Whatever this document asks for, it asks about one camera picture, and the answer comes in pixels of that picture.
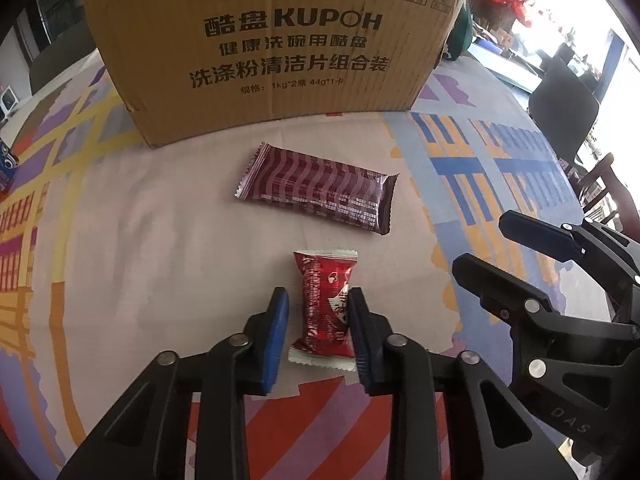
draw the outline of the gray chair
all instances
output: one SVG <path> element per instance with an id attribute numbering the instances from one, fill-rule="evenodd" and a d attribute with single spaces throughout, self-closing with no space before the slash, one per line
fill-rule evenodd
<path id="1" fill-rule="evenodd" d="M 69 27 L 31 63 L 31 93 L 35 94 L 63 70 L 94 50 L 94 37 L 84 20 Z"/>
<path id="2" fill-rule="evenodd" d="M 529 97 L 529 115 L 556 155 L 575 166 L 575 155 L 598 116 L 600 104 L 561 59 L 554 57 Z"/>

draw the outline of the silver bolt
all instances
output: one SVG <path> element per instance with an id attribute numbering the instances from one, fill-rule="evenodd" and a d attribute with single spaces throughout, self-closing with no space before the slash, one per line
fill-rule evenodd
<path id="1" fill-rule="evenodd" d="M 406 338 L 402 334 L 392 334 L 386 338 L 386 342 L 391 346 L 400 348 L 401 346 L 406 345 Z"/>
<path id="2" fill-rule="evenodd" d="M 170 350 L 167 350 L 165 352 L 160 352 L 158 354 L 158 357 L 156 358 L 156 361 L 161 366 L 168 366 L 168 365 L 174 364 L 177 359 L 178 359 L 178 356 L 176 355 L 175 352 L 171 352 Z"/>
<path id="3" fill-rule="evenodd" d="M 540 304 L 533 298 L 529 298 L 524 302 L 524 309 L 530 314 L 535 314 L 540 310 Z"/>
<path id="4" fill-rule="evenodd" d="M 244 334 L 233 334 L 229 338 L 229 344 L 231 346 L 244 346 L 249 344 L 249 338 Z"/>
<path id="5" fill-rule="evenodd" d="M 471 350 L 465 350 L 460 354 L 460 359 L 468 365 L 477 365 L 480 362 L 480 356 Z"/>
<path id="6" fill-rule="evenodd" d="M 546 374 L 546 365 L 542 359 L 533 359 L 529 363 L 529 375 L 534 379 L 539 379 Z"/>

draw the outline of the brown cardboard box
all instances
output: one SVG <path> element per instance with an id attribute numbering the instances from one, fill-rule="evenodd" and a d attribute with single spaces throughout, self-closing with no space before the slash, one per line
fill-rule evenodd
<path id="1" fill-rule="evenodd" d="M 463 0 L 84 0 L 150 146 L 414 102 Z"/>

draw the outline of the candy package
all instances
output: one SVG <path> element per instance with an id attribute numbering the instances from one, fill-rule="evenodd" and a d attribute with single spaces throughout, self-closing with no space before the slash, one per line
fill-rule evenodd
<path id="1" fill-rule="evenodd" d="M 260 145 L 236 196 L 262 200 L 386 235 L 397 175 Z"/>
<path id="2" fill-rule="evenodd" d="M 355 369 L 347 328 L 347 292 L 358 253 L 351 250 L 297 251 L 303 275 L 303 335 L 289 349 L 289 361 L 342 370 Z"/>

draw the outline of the colorful tablecloth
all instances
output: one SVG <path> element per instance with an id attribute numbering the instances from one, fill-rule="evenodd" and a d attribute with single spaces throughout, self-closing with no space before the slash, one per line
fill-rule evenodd
<path id="1" fill-rule="evenodd" d="M 391 234 L 235 199 L 262 140 L 399 173 Z M 292 341 L 296 249 L 357 249 L 352 282 L 373 311 L 432 351 L 479 352 L 507 382 L 508 327 L 452 280 L 459 254 L 543 289 L 561 312 L 608 319 L 581 269 L 500 234 L 511 208 L 555 224 L 582 212 L 543 135 L 468 57 L 441 64 L 411 112 L 272 121 L 155 151 L 95 64 L 14 152 L 21 164 L 0 203 L 0 424 L 42 480 L 159 351 L 207 351 L 277 285 L 291 296 Z M 384 478 L 390 401 L 367 397 L 355 374 L 283 362 L 272 397 L 245 402 L 253 480 Z M 438 416 L 446 477 L 442 399 Z"/>

